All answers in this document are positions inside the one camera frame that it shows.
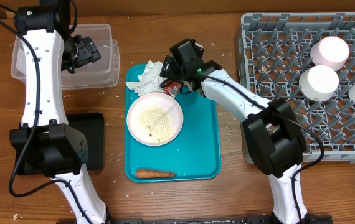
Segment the large white plate with rice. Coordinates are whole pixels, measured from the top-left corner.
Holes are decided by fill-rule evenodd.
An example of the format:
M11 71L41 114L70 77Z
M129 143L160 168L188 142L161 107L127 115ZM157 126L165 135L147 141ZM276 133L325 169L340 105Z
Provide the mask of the large white plate with rice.
M152 92L138 97L126 114L131 136L146 146L162 146L180 133L184 122L180 104L171 96Z

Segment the pink plastic bowl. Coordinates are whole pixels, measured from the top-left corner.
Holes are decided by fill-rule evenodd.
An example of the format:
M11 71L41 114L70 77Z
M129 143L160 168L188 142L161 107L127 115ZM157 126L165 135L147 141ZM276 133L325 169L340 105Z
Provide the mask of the pink plastic bowl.
M325 65L338 71L344 67L349 53L349 45L343 39L328 36L312 46L310 56L315 65Z

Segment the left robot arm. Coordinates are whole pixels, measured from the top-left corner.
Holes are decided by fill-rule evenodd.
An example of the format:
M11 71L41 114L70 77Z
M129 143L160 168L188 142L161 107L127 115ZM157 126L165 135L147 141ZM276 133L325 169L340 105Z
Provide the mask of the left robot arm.
M26 60L26 102L20 127L9 132L16 162L9 192L26 197L56 184L63 192L77 223L111 223L108 208L99 198L88 174L89 143L83 132L69 125L62 96L62 71L100 58L90 39L72 36L73 1L41 1L20 7L14 16L16 35ZM50 181L25 193L13 189L19 169L40 170Z

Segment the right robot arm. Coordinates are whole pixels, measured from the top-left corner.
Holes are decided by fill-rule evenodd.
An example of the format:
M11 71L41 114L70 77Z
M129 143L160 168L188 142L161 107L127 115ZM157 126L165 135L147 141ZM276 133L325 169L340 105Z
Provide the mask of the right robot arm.
M167 83L178 82L215 101L238 118L243 127L251 163L267 175L272 195L272 221L306 223L300 172L306 149L303 126L285 100L270 101L233 80L217 63L199 57L167 56L160 73Z

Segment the pale green bowl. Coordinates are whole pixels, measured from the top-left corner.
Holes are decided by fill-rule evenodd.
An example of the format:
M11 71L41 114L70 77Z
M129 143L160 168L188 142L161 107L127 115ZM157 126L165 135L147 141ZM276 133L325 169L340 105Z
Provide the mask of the pale green bowl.
M313 101L326 101L333 97L339 85L337 73L325 65L315 65L300 75L301 92Z

